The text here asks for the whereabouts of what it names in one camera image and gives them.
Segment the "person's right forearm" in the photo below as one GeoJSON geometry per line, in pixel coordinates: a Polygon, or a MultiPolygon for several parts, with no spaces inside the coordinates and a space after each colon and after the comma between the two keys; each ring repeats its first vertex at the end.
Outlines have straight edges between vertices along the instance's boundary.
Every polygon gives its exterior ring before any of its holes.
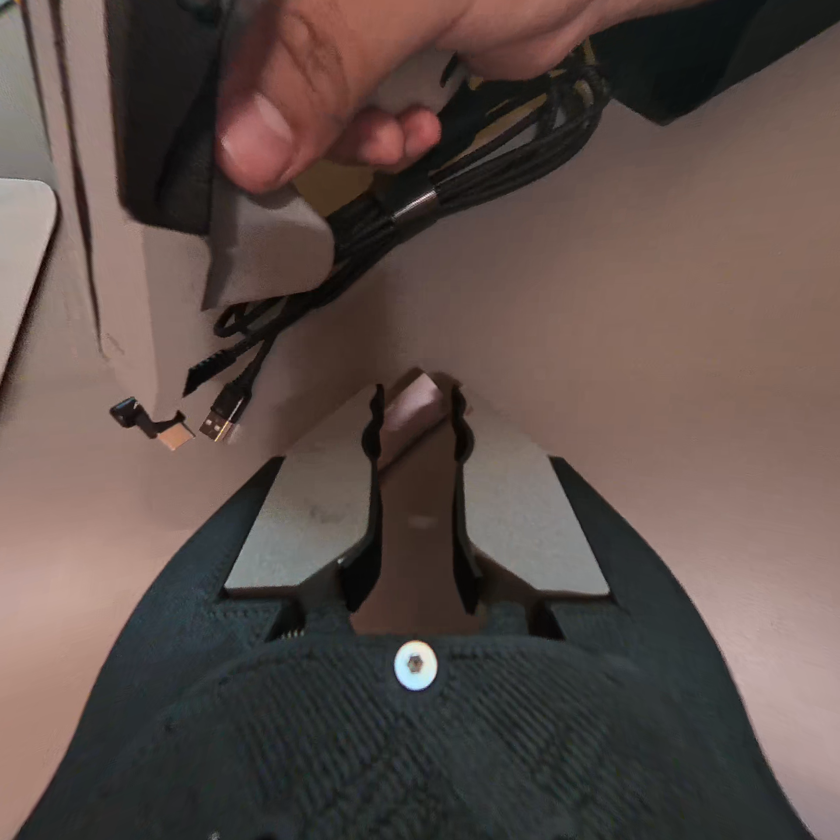
{"type": "Polygon", "coordinates": [[[839,21],[838,1],[709,1],[591,37],[612,97],[667,125],[839,21]]]}

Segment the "grey USB hub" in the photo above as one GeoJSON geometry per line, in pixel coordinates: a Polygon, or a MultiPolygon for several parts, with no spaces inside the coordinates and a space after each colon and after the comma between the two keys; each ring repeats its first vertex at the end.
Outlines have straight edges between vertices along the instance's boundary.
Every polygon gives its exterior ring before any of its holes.
{"type": "Polygon", "coordinates": [[[417,374],[385,406],[377,467],[385,471],[447,417],[445,396],[426,373],[417,374]]]}

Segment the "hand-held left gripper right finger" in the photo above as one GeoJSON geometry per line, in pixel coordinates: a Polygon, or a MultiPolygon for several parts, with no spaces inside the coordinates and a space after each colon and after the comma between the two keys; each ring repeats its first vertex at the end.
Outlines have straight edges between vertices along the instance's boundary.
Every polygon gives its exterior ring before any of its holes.
{"type": "Polygon", "coordinates": [[[468,614],[611,594],[551,457],[486,400],[451,392],[454,577],[468,614]]]}

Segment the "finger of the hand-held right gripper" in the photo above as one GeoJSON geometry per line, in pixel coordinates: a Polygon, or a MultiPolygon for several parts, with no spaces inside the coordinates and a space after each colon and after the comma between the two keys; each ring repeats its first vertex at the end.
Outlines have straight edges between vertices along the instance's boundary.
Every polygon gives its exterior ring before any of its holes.
{"type": "Polygon", "coordinates": [[[93,283],[91,222],[70,93],[61,2],[28,2],[28,38],[58,200],[54,252],[70,270],[70,322],[100,354],[98,296],[93,283]]]}
{"type": "Polygon", "coordinates": [[[105,3],[61,2],[100,349],[127,395],[153,416],[171,415],[186,369],[206,348],[199,335],[208,257],[198,239],[142,224],[121,203],[105,3]]]}

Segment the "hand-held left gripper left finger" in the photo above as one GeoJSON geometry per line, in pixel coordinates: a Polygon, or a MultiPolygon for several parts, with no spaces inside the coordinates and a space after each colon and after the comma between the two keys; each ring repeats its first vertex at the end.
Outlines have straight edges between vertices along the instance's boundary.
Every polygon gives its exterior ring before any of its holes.
{"type": "Polygon", "coordinates": [[[290,447],[225,582],[227,595],[340,600],[357,612],[382,570],[384,387],[367,385],[290,447]]]}

